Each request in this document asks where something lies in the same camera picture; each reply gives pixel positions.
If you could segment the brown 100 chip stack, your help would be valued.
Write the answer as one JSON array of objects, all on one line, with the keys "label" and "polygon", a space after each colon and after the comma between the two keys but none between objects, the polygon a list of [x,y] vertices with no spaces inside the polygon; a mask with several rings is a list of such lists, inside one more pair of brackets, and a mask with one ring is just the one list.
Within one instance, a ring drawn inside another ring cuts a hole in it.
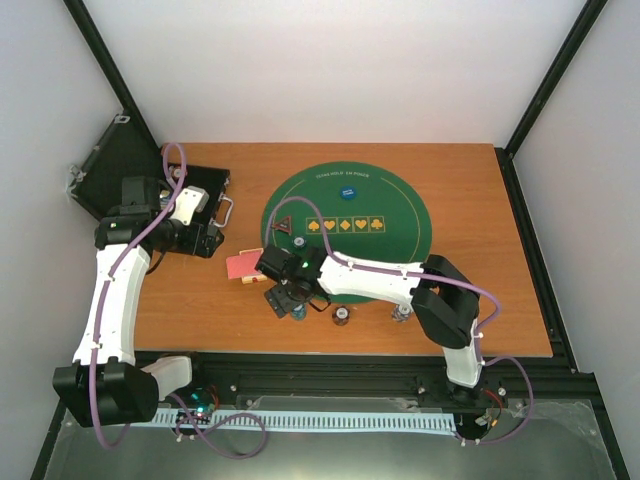
[{"label": "brown 100 chip stack", "polygon": [[347,306],[341,305],[335,308],[332,313],[332,321],[336,326],[345,326],[350,320],[350,310]]}]

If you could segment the blue 50 chip stack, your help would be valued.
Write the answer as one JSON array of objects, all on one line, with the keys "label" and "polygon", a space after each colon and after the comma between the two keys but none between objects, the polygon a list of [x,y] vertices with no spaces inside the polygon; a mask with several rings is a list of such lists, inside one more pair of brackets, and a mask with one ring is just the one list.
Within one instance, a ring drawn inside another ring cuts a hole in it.
[{"label": "blue 50 chip stack", "polygon": [[307,309],[304,304],[296,306],[291,312],[291,317],[296,321],[302,321],[306,318]]}]

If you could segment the triangular all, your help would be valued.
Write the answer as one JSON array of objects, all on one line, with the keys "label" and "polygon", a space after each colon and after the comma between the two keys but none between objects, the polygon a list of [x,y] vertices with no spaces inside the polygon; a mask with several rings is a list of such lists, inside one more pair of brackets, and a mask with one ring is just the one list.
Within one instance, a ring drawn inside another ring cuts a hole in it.
[{"label": "triangular all", "polygon": [[274,231],[279,231],[285,233],[286,235],[291,235],[293,232],[293,219],[291,216],[285,216],[280,220],[276,220],[271,225]]}]

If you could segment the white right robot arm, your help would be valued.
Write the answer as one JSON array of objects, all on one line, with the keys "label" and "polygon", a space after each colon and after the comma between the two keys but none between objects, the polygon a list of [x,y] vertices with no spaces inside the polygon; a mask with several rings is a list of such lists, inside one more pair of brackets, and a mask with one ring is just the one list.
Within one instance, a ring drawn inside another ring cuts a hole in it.
[{"label": "white right robot arm", "polygon": [[402,307],[415,315],[425,336],[442,348],[451,397],[477,397],[482,360],[478,353],[479,290],[441,256],[420,263],[392,264],[327,253],[304,254],[265,247],[255,269],[274,282],[265,298],[282,318],[303,304],[322,308],[337,296],[358,296]]}]

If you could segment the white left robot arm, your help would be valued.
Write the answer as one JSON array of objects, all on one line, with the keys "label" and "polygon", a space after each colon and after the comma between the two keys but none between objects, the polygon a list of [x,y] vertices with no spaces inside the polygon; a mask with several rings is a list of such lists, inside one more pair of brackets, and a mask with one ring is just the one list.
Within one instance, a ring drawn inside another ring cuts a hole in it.
[{"label": "white left robot arm", "polygon": [[124,179],[121,193],[95,234],[96,285],[85,332],[71,364],[56,368],[52,380],[83,427],[147,422],[169,394],[193,403],[208,390],[189,354],[138,367],[134,334],[153,254],[212,257],[223,241],[215,221],[222,195],[149,177]]}]

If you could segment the blue small blind button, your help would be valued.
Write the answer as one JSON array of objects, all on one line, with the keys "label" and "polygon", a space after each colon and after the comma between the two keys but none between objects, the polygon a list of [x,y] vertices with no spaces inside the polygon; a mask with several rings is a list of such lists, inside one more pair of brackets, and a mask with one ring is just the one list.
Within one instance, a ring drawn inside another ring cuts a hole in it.
[{"label": "blue small blind button", "polygon": [[345,185],[339,189],[339,196],[343,200],[354,200],[358,195],[358,191],[354,186]]}]

